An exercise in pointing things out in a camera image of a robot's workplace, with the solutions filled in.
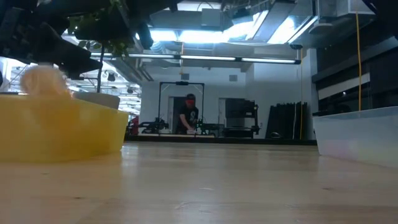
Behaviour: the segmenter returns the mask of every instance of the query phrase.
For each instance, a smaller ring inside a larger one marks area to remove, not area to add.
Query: white wall
[[[140,122],[153,121],[157,117],[159,102],[159,81],[177,82],[181,81],[180,68],[163,69],[159,67],[148,68],[147,71],[154,78],[155,82],[142,84],[142,99]],[[218,123],[218,99],[219,98],[245,98],[245,73],[238,68],[184,68],[184,73],[190,74],[189,82],[205,84],[204,117],[207,123]],[[238,75],[237,82],[230,82],[229,75]],[[197,108],[201,117],[201,86],[176,86],[163,85],[160,114],[167,119],[169,97],[186,96],[189,93],[195,94]]]
[[[318,101],[313,98],[315,86],[311,76],[316,73],[316,51],[308,50],[303,60],[303,101],[307,102],[308,115],[318,110]],[[259,105],[260,133],[255,138],[265,138],[271,106],[278,103],[298,103],[301,100],[301,65],[253,64],[246,74],[246,98]],[[253,124],[246,120],[246,126]],[[308,127],[312,127],[312,118],[308,119]],[[311,128],[308,129],[310,139],[314,139]]]

